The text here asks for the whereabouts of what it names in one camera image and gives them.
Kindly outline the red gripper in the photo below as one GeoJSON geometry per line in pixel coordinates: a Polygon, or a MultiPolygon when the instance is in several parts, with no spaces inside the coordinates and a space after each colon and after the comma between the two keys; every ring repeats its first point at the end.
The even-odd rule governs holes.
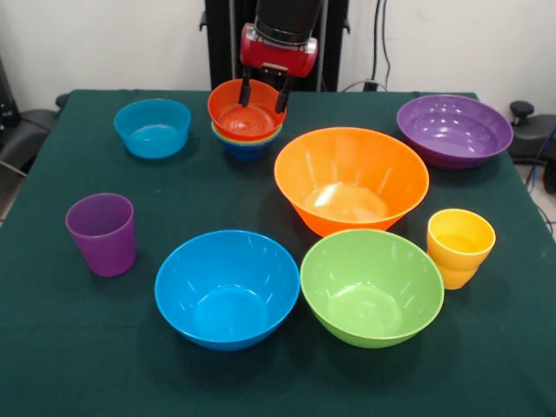
{"type": "Polygon", "coordinates": [[[288,105],[292,76],[304,78],[314,67],[319,50],[318,40],[310,37],[302,45],[281,45],[260,35],[253,23],[245,23],[240,44],[240,60],[244,66],[238,103],[243,108],[249,104],[251,68],[272,69],[289,75],[285,77],[275,103],[275,113],[283,113],[288,105]]]}

